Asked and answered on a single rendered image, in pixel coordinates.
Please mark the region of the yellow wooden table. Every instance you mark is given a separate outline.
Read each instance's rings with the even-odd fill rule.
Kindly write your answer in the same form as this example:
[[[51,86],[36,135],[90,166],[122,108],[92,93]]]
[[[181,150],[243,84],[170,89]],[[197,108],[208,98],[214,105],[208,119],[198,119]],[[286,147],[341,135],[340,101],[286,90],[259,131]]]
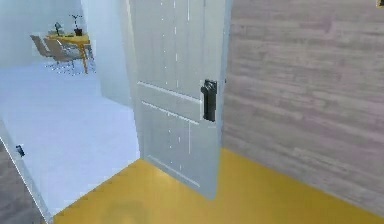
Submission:
[[[80,56],[83,62],[83,67],[85,73],[88,73],[88,67],[86,65],[86,60],[88,59],[88,55],[86,54],[86,47],[91,44],[90,39],[87,34],[83,34],[82,36],[76,35],[57,35],[57,34],[48,34],[48,39],[55,39],[63,43],[74,44],[79,48]]]

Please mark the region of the white panelled room door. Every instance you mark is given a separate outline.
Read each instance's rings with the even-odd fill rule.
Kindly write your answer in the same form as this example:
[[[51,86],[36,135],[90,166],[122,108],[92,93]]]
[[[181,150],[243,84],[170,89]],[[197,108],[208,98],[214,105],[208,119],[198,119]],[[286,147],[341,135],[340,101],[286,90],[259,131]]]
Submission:
[[[144,160],[215,197],[232,0],[130,0]],[[215,121],[204,81],[217,82]]]

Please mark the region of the grey office chair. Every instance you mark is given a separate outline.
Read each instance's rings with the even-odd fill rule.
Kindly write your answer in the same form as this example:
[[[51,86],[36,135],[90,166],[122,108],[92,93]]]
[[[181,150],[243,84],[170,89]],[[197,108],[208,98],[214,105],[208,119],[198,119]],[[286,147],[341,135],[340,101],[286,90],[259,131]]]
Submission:
[[[49,51],[51,52],[52,58],[56,62],[70,62],[72,65],[75,60],[81,59],[79,53],[71,52],[68,49],[65,49],[62,44],[56,39],[44,39]]]

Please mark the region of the potted house plant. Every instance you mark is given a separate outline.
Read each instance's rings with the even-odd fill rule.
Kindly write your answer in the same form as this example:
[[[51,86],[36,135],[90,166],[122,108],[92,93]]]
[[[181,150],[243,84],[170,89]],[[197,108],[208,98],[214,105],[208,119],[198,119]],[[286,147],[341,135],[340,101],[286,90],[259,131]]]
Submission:
[[[70,14],[70,17],[74,19],[74,32],[76,36],[82,36],[83,35],[83,30],[79,27],[77,20],[79,18],[82,18],[82,15],[79,14]]]

